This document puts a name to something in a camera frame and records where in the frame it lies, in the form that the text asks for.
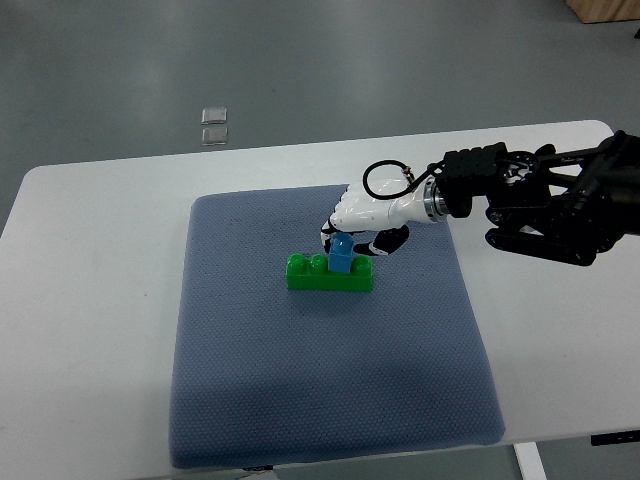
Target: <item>concrete floor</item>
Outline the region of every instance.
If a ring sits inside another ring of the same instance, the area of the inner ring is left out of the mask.
[[[640,135],[638,27],[563,0],[0,0],[0,229],[29,169],[202,151],[210,105],[229,149],[581,119]],[[550,479],[640,470],[637,444],[540,451]],[[281,476],[520,478],[509,448]]]

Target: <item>robotic arm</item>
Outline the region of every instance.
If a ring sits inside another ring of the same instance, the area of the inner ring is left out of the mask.
[[[552,169],[579,165],[577,176]],[[405,181],[369,182],[382,165],[402,168]],[[552,195],[550,186],[566,189]],[[387,255],[407,240],[406,222],[465,218],[472,198],[485,196],[496,228],[485,238],[494,248],[587,266],[624,234],[640,235],[640,138],[616,132],[598,147],[557,154],[553,145],[535,153],[509,152],[504,143],[447,152],[417,179],[406,165],[383,160],[362,182],[350,185],[321,230],[328,251],[337,231],[379,231],[356,253]]]

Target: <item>gray mat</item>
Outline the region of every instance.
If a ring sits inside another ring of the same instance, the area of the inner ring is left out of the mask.
[[[170,412],[177,468],[314,462],[502,437],[446,224],[412,224],[407,244],[374,258],[371,293],[286,289],[287,257],[321,250],[320,226],[343,191],[238,192],[194,204]]]

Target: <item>white robotic hand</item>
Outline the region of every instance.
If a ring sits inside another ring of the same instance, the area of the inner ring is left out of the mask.
[[[381,195],[400,192],[407,187],[404,180],[376,180],[369,188]],[[362,182],[349,185],[334,212],[320,230],[320,239],[326,252],[331,247],[331,236],[336,232],[349,234],[365,230],[377,231],[368,244],[357,244],[354,251],[363,255],[389,255],[409,238],[408,221],[437,223],[446,218],[446,211],[438,209],[433,178],[424,187],[393,200],[377,200],[364,189]]]

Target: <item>green lego brick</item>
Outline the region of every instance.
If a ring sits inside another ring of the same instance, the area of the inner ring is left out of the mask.
[[[370,292],[373,288],[371,258],[360,255],[351,262],[351,273],[331,272],[324,255],[307,259],[294,253],[287,260],[287,288],[289,290],[338,290]]]

